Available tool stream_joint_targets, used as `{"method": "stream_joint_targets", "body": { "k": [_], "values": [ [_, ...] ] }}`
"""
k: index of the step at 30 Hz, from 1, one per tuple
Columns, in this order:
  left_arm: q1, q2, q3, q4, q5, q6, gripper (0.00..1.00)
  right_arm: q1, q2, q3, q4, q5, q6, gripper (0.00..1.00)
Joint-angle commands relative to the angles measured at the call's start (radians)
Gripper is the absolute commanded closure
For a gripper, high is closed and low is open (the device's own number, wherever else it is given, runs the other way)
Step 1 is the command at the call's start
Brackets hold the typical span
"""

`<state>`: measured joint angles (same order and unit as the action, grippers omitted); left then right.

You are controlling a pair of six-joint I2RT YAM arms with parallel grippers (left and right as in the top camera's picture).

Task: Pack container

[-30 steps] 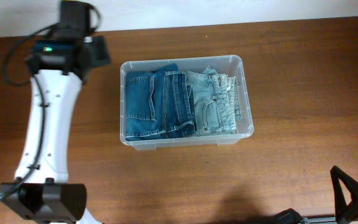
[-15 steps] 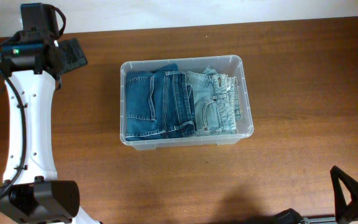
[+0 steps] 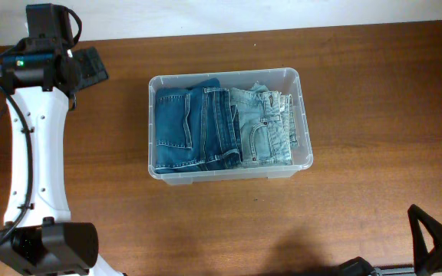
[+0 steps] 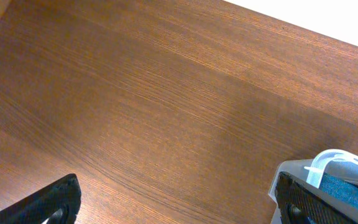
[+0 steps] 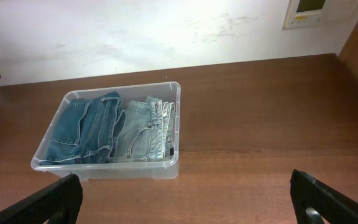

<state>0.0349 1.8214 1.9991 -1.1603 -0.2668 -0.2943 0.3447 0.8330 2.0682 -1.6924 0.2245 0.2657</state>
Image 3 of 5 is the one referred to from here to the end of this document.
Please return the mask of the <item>dark blue jeans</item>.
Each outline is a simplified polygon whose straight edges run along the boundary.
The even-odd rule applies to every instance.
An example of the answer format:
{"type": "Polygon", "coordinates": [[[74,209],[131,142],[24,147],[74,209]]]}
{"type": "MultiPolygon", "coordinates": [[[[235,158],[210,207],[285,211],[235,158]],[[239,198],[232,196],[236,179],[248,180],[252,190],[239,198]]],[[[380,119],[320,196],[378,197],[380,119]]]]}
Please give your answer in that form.
{"type": "Polygon", "coordinates": [[[218,79],[159,89],[154,119],[156,173],[235,169],[241,164],[239,113],[218,79]]]}

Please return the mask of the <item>light blue jeans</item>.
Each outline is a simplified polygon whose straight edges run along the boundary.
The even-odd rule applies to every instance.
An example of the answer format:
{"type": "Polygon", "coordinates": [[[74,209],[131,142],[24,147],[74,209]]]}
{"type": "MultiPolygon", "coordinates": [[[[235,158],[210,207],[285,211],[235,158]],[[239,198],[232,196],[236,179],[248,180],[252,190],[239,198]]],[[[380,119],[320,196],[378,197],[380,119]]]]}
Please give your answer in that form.
{"type": "Polygon", "coordinates": [[[229,95],[239,113],[241,167],[291,165],[299,146],[292,96],[259,83],[248,90],[233,87],[229,95]]]}

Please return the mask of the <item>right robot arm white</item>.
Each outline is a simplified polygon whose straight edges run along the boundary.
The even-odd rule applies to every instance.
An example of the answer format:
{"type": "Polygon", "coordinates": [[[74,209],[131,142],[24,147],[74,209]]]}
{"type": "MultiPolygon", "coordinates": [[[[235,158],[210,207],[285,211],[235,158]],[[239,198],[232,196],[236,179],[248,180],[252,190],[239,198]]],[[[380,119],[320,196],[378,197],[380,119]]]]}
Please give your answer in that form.
{"type": "Polygon", "coordinates": [[[407,211],[413,245],[413,263],[375,267],[361,257],[338,266],[341,276],[431,276],[442,273],[442,224],[417,205],[407,211]]]}

